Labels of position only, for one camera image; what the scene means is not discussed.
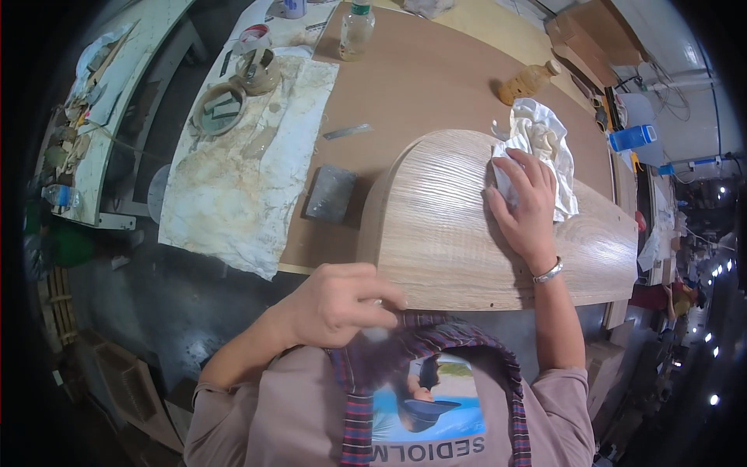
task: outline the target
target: wrist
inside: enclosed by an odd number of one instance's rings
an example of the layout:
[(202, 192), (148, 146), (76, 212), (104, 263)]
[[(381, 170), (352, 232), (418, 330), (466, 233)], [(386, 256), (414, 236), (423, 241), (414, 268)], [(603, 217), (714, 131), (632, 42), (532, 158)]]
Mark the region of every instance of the wrist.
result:
[(535, 277), (547, 274), (558, 262), (557, 254), (555, 251), (547, 251), (537, 256), (532, 256), (525, 259), (529, 271)]
[(298, 345), (298, 339), (294, 337), (288, 313), (280, 304), (266, 309), (252, 327), (256, 327), (257, 333), (262, 336), (262, 339), (267, 340), (269, 346), (276, 353), (282, 353)]

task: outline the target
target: plastic bottle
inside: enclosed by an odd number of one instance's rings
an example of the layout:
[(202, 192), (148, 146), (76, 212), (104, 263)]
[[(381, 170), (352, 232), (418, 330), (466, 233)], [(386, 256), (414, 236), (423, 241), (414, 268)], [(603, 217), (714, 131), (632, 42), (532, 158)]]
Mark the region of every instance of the plastic bottle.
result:
[(299, 19), (306, 14), (306, 0), (283, 0), (283, 5), (288, 19)]
[(51, 205), (64, 208), (75, 208), (81, 203), (81, 195), (78, 190), (67, 185), (42, 187), (42, 198)]
[(641, 147), (656, 139), (656, 132), (651, 125), (638, 125), (620, 132), (610, 133), (610, 145), (615, 152)]
[(342, 17), (340, 58), (357, 61), (363, 58), (366, 45), (374, 32), (376, 18), (371, 11), (371, 0), (353, 0), (350, 12)]
[(529, 65), (498, 88), (498, 98), (503, 104), (513, 105), (514, 99), (537, 94), (550, 84), (550, 78), (561, 72), (562, 68), (555, 60), (548, 60), (544, 65)]

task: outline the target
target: blue water bottle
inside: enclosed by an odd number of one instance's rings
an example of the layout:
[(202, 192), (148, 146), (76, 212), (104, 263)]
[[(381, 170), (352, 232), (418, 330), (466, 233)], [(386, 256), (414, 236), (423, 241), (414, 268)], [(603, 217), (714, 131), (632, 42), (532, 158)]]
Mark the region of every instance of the blue water bottle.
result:
[(638, 125), (620, 132), (610, 133), (610, 144), (615, 152), (645, 146), (656, 139), (656, 132), (651, 125)]

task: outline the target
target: water bottle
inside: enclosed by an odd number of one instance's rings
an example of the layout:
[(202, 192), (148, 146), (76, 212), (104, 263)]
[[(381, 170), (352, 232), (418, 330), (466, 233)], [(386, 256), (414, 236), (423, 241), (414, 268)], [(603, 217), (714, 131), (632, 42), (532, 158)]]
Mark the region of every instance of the water bottle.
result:
[(67, 185), (42, 187), (42, 198), (53, 206), (62, 206), (64, 208), (75, 208), (81, 203), (81, 195), (78, 190)]
[(610, 145), (615, 152), (645, 146), (656, 139), (656, 132), (651, 125), (638, 125), (620, 132), (610, 133)]
[(283, 0), (283, 5), (288, 19), (299, 19), (306, 14), (306, 0)]

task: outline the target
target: graphic print on shirt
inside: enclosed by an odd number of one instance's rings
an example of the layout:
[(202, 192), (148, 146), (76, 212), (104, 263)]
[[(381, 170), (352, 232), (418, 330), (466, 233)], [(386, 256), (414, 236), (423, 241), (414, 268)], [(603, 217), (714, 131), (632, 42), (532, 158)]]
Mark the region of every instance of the graphic print on shirt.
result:
[(485, 433), (469, 362), (448, 353), (412, 360), (373, 394), (374, 445)]

